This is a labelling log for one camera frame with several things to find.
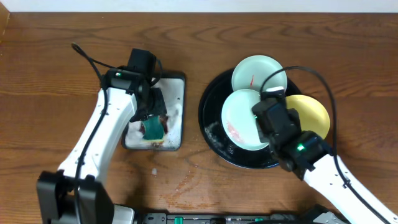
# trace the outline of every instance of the green led indicator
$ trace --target green led indicator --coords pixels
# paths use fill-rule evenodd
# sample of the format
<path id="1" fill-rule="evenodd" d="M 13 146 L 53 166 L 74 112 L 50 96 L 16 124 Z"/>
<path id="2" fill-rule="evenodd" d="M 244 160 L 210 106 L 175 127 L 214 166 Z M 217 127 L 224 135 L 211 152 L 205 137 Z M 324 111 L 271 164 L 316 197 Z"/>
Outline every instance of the green led indicator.
<path id="1" fill-rule="evenodd" d="M 301 151 L 301 150 L 305 149 L 305 147 L 304 147 L 302 144 L 299 144 L 299 145 L 297 146 L 297 149 L 298 149 L 299 151 Z"/>

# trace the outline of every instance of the brown tabletop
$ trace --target brown tabletop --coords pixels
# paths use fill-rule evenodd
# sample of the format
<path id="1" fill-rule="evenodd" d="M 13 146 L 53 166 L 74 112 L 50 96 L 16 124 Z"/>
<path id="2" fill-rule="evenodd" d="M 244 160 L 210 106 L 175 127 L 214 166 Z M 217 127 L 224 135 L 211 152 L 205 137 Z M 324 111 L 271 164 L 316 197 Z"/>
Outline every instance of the brown tabletop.
<path id="1" fill-rule="evenodd" d="M 182 147 L 118 146 L 106 183 L 114 203 L 183 213 L 333 208 L 279 167 L 229 164 L 201 135 L 197 111 L 207 84 L 245 57 L 267 54 L 325 76 L 336 95 L 340 156 L 398 213 L 397 21 L 397 14 L 12 13 L 0 46 L 0 223 L 40 222 L 37 178 L 57 170 L 91 116 L 98 80 L 73 41 L 115 66 L 133 47 L 150 50 L 187 75 Z M 311 75 L 288 76 L 330 108 Z"/>

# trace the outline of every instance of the black plate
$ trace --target black plate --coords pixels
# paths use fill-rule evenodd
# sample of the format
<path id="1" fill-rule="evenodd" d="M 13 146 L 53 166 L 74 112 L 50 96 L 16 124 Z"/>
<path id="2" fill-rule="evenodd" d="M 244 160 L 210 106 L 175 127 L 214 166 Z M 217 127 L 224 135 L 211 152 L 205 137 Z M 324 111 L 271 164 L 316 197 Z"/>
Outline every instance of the black plate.
<path id="1" fill-rule="evenodd" d="M 231 79 L 234 68 L 217 76 L 206 88 L 199 104 L 199 125 L 210 148 L 226 161 L 240 167 L 265 169 L 278 165 L 271 158 L 268 146 L 257 151 L 248 151 L 235 145 L 226 135 L 221 122 L 224 101 L 233 92 Z M 301 94 L 297 86 L 287 79 L 286 95 Z"/>

